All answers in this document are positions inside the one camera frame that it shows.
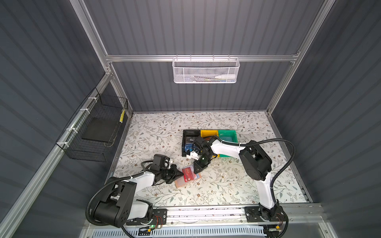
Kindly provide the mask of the red card from holder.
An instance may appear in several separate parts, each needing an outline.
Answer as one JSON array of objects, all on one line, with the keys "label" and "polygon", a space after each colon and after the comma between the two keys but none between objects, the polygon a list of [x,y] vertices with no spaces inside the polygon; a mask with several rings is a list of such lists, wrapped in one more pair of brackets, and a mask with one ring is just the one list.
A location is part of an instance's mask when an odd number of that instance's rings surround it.
[{"label": "red card from holder", "polygon": [[182,169],[182,172],[184,174],[184,181],[190,182],[197,179],[197,174],[193,171],[193,166],[187,166]]}]

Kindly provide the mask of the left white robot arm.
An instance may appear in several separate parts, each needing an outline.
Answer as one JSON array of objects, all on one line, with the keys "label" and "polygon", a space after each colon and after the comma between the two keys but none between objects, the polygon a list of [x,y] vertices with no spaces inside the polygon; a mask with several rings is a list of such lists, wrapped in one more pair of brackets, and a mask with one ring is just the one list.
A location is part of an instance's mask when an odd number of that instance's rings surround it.
[{"label": "left white robot arm", "polygon": [[156,185],[158,181],[171,184],[183,176],[176,165],[171,165],[170,168],[141,171],[133,176],[111,177],[91,197],[85,209],[85,217],[92,225],[111,225],[117,228],[134,219],[149,222],[153,217],[153,205],[136,199],[136,193]]}]

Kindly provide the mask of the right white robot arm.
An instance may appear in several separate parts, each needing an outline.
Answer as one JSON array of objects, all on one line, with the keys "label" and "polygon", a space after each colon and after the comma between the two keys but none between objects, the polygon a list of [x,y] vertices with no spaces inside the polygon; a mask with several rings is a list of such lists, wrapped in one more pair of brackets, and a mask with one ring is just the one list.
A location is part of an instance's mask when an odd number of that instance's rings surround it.
[{"label": "right white robot arm", "polygon": [[276,139],[234,143],[220,139],[218,136],[197,137],[187,157],[194,159],[193,170],[197,174],[203,171],[217,155],[226,155],[241,160],[247,175],[256,181],[259,192],[259,215],[264,221],[271,221],[276,215],[276,199],[273,194],[271,165],[272,159],[262,149],[261,144]]}]

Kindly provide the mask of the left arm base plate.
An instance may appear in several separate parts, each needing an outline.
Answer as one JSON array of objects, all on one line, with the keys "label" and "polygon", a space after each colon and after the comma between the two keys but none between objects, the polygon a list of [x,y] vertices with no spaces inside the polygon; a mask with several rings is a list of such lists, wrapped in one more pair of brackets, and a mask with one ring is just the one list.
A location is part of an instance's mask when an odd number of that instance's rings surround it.
[{"label": "left arm base plate", "polygon": [[135,218],[126,222],[127,226],[150,226],[166,225],[168,218],[167,209],[153,209],[151,214],[145,218]]}]

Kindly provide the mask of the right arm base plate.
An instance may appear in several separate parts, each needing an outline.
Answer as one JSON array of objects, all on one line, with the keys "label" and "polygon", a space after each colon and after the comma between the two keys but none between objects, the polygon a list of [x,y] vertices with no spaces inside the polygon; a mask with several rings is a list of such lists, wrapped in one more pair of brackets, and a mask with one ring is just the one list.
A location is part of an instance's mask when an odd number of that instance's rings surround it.
[{"label": "right arm base plate", "polygon": [[248,222],[288,222],[288,216],[279,204],[275,204],[271,209],[262,205],[247,206],[244,211]]}]

